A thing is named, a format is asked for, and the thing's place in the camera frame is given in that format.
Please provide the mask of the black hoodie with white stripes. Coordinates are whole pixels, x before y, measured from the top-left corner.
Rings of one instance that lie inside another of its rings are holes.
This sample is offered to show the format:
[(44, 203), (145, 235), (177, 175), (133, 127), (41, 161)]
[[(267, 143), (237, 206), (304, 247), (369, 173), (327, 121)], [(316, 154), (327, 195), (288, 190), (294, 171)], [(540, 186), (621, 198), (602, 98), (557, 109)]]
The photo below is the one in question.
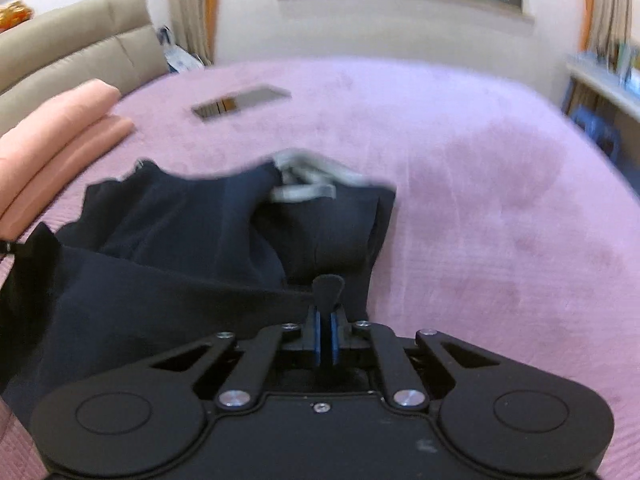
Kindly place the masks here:
[(363, 320), (395, 190), (332, 160), (281, 153), (189, 179), (139, 162), (85, 192), (79, 218), (3, 243), (1, 395), (28, 422), (48, 393), (228, 330), (300, 323), (322, 275)]

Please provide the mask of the right beige orange curtain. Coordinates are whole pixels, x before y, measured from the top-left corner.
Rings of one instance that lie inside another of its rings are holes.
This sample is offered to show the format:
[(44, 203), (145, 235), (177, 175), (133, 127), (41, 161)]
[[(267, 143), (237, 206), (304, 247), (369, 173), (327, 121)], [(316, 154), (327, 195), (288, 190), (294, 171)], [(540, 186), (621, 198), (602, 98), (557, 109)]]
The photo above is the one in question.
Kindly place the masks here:
[(632, 0), (585, 0), (580, 50), (611, 56), (630, 39), (631, 24)]

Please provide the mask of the left beige orange curtain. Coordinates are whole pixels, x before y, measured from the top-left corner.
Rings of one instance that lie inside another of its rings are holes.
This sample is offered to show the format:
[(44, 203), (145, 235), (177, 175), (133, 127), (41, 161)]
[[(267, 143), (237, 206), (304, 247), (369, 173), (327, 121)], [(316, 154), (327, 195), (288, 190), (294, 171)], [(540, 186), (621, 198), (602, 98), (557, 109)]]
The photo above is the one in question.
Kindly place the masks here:
[(214, 64), (219, 0), (168, 0), (170, 29), (179, 47), (205, 66)]

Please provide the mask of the tablet with dark screen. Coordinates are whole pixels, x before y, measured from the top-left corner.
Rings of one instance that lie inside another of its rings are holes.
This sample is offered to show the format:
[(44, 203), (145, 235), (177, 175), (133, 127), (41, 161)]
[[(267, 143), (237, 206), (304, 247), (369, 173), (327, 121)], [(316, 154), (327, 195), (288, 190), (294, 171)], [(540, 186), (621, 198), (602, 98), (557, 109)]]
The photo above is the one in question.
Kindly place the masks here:
[(191, 112), (202, 122), (209, 122), (218, 117), (238, 114), (267, 103), (289, 99), (291, 96), (291, 92), (282, 88), (260, 86), (196, 104), (191, 107)]

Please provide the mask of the light blue desk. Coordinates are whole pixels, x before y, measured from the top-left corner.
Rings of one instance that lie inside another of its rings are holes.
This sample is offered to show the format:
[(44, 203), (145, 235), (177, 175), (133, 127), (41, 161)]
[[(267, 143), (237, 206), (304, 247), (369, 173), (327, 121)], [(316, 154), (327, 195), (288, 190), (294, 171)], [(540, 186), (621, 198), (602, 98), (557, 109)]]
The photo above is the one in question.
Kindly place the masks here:
[(570, 78), (584, 84), (601, 98), (615, 105), (635, 122), (640, 120), (639, 95), (631, 91), (616, 73), (607, 70), (585, 53), (571, 55), (566, 61)]

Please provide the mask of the orange plush toy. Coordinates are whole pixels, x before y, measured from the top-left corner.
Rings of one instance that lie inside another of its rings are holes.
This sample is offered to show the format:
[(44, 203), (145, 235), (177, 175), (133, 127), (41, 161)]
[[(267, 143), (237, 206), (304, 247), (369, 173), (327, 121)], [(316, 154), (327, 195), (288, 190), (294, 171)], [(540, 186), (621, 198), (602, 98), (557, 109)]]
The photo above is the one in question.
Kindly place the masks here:
[(34, 16), (34, 10), (22, 0), (16, 0), (0, 8), (0, 32), (14, 28), (29, 21)]

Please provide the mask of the white bag beside bed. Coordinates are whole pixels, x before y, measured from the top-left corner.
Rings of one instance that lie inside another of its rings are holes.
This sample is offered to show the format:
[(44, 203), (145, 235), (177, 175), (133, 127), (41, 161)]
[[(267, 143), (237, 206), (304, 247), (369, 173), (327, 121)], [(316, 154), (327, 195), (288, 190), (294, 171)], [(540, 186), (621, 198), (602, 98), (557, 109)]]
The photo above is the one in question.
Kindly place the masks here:
[(162, 26), (156, 31), (156, 36), (164, 51), (164, 57), (171, 73), (192, 72), (202, 70), (205, 65), (197, 57), (179, 47), (175, 37), (167, 26)]

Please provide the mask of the purple bed cover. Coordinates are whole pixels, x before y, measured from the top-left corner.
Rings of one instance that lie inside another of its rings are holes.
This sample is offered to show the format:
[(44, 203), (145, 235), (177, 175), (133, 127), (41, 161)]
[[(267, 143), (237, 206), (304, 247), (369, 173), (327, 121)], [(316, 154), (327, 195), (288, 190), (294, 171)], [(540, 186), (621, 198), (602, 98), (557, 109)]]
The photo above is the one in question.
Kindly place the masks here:
[[(260, 86), (292, 96), (209, 122), (191, 112)], [(144, 160), (208, 179), (309, 153), (395, 190), (367, 315), (350, 320), (343, 279), (322, 275), (319, 366), (306, 317), (62, 385), (28, 422), (1, 396), (3, 478), (638, 477), (639, 201), (546, 99), (444, 66), (337, 58), (171, 75), (116, 110), (134, 134), (1, 246), (76, 221), (90, 185)]]

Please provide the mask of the beige padded headboard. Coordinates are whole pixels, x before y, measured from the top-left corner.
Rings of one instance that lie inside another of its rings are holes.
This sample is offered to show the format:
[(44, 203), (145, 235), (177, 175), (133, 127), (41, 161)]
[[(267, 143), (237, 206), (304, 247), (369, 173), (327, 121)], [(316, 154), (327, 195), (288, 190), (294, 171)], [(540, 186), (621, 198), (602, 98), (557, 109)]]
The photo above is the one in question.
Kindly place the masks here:
[(168, 73), (146, 0), (82, 0), (1, 34), (1, 131), (91, 79), (123, 96)]

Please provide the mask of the blue plastic stool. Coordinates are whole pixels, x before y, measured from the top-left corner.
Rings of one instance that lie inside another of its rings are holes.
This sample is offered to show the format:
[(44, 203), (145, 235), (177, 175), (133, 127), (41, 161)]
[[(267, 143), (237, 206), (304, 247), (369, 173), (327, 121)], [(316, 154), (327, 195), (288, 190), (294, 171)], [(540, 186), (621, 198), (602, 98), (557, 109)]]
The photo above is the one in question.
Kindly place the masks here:
[(622, 137), (613, 125), (590, 108), (582, 105), (570, 114), (570, 118), (579, 128), (584, 130), (585, 135), (600, 148), (613, 164), (618, 162), (622, 150)]

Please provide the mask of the beige orange curtain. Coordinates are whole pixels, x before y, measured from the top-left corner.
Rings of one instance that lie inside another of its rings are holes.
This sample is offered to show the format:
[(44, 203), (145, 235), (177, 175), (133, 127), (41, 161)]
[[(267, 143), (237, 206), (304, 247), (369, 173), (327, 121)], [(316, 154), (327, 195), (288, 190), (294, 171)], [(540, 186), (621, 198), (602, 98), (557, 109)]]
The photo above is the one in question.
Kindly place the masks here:
[(585, 0), (580, 50), (611, 56), (630, 39), (631, 24), (632, 0)]
[(168, 0), (170, 29), (179, 47), (205, 66), (214, 64), (219, 0)]

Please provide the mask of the folded pink blanket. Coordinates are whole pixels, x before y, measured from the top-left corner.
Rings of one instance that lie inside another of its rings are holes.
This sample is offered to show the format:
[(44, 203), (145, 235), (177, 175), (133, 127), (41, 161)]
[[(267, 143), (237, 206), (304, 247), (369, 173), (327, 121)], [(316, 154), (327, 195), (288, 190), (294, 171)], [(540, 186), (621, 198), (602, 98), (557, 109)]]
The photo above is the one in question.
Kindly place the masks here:
[(13, 242), (78, 174), (134, 132), (120, 92), (93, 79), (47, 100), (1, 138), (1, 237)]

